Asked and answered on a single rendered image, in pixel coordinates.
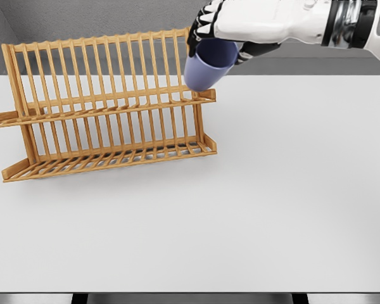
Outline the blue purple cup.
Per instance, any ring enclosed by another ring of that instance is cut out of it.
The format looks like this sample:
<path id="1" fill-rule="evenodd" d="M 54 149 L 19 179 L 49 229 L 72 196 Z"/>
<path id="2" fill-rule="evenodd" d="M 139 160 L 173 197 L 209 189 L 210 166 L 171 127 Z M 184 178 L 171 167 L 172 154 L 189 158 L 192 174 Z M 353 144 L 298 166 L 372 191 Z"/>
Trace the blue purple cup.
<path id="1" fill-rule="evenodd" d="M 203 39 L 193 57 L 187 57 L 184 82 L 195 92 L 211 88 L 234 66 L 238 45 L 223 39 Z"/>

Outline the wooden two-tier dish rack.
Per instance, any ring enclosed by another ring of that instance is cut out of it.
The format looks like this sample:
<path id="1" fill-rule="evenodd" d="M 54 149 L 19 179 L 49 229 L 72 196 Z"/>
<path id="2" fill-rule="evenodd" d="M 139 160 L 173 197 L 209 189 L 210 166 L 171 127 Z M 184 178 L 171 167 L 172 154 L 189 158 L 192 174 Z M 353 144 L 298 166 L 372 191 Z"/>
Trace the wooden two-tier dish rack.
<path id="1" fill-rule="evenodd" d="M 213 89 L 184 83 L 189 29 L 3 44 L 14 99 L 0 128 L 17 126 L 26 157 L 3 181 L 214 155 L 202 105 Z"/>

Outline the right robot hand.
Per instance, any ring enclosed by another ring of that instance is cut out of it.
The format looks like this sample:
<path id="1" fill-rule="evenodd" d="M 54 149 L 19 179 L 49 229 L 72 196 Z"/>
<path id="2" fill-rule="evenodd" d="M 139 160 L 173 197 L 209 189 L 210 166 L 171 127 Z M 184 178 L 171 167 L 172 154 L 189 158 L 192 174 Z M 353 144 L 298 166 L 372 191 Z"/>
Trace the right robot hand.
<path id="1" fill-rule="evenodd" d="M 196 54 L 201 41 L 218 38 L 241 42 L 236 65 L 278 49 L 288 38 L 286 17 L 273 14 L 282 9 L 280 0 L 212 0 L 202 7 L 187 38 L 188 56 Z"/>

